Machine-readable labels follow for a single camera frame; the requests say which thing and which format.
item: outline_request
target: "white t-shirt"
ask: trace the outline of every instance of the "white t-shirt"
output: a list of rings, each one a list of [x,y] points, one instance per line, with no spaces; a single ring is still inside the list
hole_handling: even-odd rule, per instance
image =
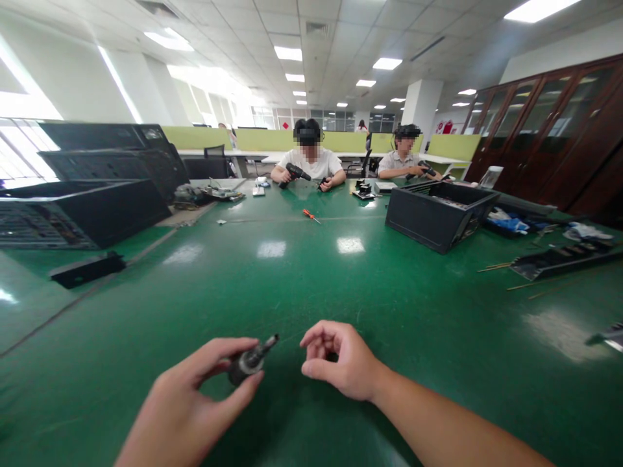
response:
[[[340,170],[343,170],[341,160],[332,151],[322,146],[318,147],[318,159],[313,164],[307,161],[305,154],[303,154],[300,148],[285,153],[283,159],[277,165],[285,169],[288,162],[300,167],[312,179],[317,180],[333,176]]]

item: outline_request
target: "young man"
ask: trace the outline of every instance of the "young man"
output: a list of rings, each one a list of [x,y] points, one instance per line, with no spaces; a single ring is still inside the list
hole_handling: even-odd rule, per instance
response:
[[[300,167],[312,179],[321,180],[326,178],[326,182],[320,185],[322,191],[329,191],[331,188],[341,185],[346,180],[346,173],[342,169],[342,164],[337,156],[322,146],[320,141],[322,130],[314,119],[299,120],[294,126],[294,137],[299,143],[299,147],[288,151],[283,159],[275,166],[271,172],[274,182],[290,182],[292,177],[286,170],[288,163]]]
[[[418,136],[422,132],[415,125],[399,126],[394,131],[394,140],[396,141],[396,150],[391,151],[387,156],[381,159],[378,164],[379,178],[396,178],[407,175],[424,175],[426,168],[419,167],[420,158],[411,154],[411,148]],[[431,180],[441,180],[441,174],[435,176],[426,174]]]

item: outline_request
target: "glass cabinet door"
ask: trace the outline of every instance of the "glass cabinet door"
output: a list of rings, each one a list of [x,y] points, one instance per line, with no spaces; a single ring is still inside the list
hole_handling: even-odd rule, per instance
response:
[[[571,74],[568,73],[566,76],[550,78],[545,82],[528,118],[515,136],[512,150],[524,151],[532,147],[570,81]]]
[[[504,118],[502,118],[502,122],[495,132],[495,135],[491,138],[491,144],[489,144],[490,150],[501,149],[504,147],[506,139],[512,135],[515,125],[524,110],[524,106],[528,103],[536,83],[536,80],[532,80],[523,82],[517,86],[517,89],[513,94],[513,98],[506,109],[506,114],[504,115]]]
[[[469,114],[469,119],[465,125],[465,129],[463,130],[463,134],[474,134],[474,131],[478,126],[478,122],[480,121],[480,117],[482,117],[482,111],[489,100],[489,94],[489,91],[484,91],[479,92],[476,95],[474,108],[472,109],[471,114]]]
[[[595,100],[605,90],[614,72],[614,66],[603,67],[580,78],[567,106],[543,139],[539,152],[558,154],[572,138],[578,136],[581,131],[580,125],[589,117]]]

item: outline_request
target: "air vent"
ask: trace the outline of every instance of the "air vent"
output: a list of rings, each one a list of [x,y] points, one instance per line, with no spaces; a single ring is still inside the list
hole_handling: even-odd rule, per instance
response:
[[[306,32],[308,36],[317,38],[329,37],[329,25],[324,23],[314,23],[313,21],[306,22]]]
[[[171,10],[171,8],[163,2],[145,0],[136,0],[136,2],[152,15],[158,16],[159,18],[181,19],[179,14]]]

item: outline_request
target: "green desk divider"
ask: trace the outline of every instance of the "green desk divider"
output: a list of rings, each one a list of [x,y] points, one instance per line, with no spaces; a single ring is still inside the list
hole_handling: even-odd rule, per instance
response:
[[[471,161],[478,148],[480,135],[433,135],[428,153],[463,161]]]
[[[323,146],[333,152],[360,152],[365,155],[365,133],[324,132]]]
[[[227,130],[223,128],[206,128],[204,126],[163,126],[167,139],[177,150],[203,149],[206,147],[225,145],[225,150],[232,149]]]
[[[292,131],[288,130],[253,130],[239,128],[238,149],[240,150],[265,150],[265,151],[289,151],[294,149],[296,143]]]
[[[372,152],[389,152],[393,151],[392,142],[394,141],[394,135],[392,133],[372,133]],[[413,148],[411,149],[412,154],[417,154],[420,152],[422,147],[422,141],[424,141],[424,134],[421,134],[415,140],[413,144]]]

